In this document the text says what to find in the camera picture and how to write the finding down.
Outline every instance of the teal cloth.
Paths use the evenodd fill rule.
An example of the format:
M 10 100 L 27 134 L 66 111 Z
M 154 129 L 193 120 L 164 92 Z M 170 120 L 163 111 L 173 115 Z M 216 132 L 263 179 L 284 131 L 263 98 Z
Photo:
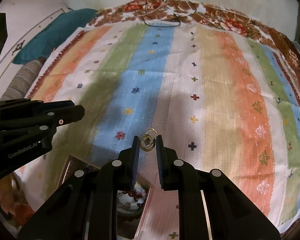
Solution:
M 88 8 L 59 15 L 19 51 L 12 63 L 24 65 L 39 57 L 48 58 L 54 48 L 60 46 L 78 27 L 85 27 L 96 16 L 97 11 Z

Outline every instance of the green stripe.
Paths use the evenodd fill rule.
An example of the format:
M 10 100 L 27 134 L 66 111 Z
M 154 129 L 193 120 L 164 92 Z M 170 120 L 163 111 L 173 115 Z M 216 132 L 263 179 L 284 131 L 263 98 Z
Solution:
M 56 190 L 69 155 L 82 160 L 87 159 L 92 139 L 97 132 L 95 128 L 119 85 L 121 74 L 127 69 L 147 29 L 146 25 L 140 24 L 127 30 L 122 35 L 121 41 L 112 47 L 101 67 L 94 73 L 92 77 L 94 81 L 78 102 L 78 105 L 85 108 L 84 118 L 67 125 L 66 131 L 56 138 L 53 150 L 49 153 L 47 176 L 45 176 L 47 188 L 44 197 L 49 197 Z
M 270 60 L 259 44 L 249 40 L 248 44 L 251 51 L 256 55 L 268 84 L 270 84 L 270 82 L 274 84 L 273 86 L 269 85 L 269 87 L 276 95 L 276 100 L 278 100 L 278 98 L 281 98 L 282 100 L 282 102 L 279 104 L 277 103 L 276 106 L 281 114 L 282 120 L 287 121 L 287 124 L 283 125 L 287 141 L 287 149 L 290 148 L 290 145 L 293 147 L 288 150 L 288 166 L 289 169 L 296 169 L 294 170 L 293 175 L 290 178 L 287 178 L 286 196 L 284 199 L 283 210 L 280 215 L 280 221 L 281 223 L 284 223 L 297 214 L 298 194 L 296 193 L 300 192 L 300 140 L 298 130 L 294 120 L 291 104 L 284 91 L 282 83 L 280 82 L 275 70 L 272 68 Z

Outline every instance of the human hand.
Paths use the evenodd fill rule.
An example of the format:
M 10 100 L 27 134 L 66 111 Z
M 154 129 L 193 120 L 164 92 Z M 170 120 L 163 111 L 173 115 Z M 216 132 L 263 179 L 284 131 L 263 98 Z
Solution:
M 12 174 L 0 179 L 0 206 L 7 214 L 15 215 L 15 203 L 12 195 Z

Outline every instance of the bed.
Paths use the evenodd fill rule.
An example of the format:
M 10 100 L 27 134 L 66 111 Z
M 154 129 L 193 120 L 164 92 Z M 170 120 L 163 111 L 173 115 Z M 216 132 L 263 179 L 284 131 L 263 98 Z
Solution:
M 26 96 L 86 109 L 15 172 L 33 210 L 63 182 L 69 156 L 98 168 L 154 128 L 196 169 L 221 169 L 282 237 L 300 218 L 300 54 L 238 11 L 181 0 L 102 10 L 51 53 Z M 178 234 L 178 194 L 161 190 L 154 151 L 140 152 L 143 212 L 119 239 Z

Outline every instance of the blue star pattern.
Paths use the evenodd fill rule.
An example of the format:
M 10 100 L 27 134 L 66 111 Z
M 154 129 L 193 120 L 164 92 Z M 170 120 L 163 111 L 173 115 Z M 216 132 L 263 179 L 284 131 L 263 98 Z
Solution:
M 140 92 L 140 88 L 138 88 L 138 87 L 133 88 L 132 91 L 131 91 L 131 93 L 133 93 L 133 94 L 136 94 L 136 93 L 139 93 L 139 92 Z

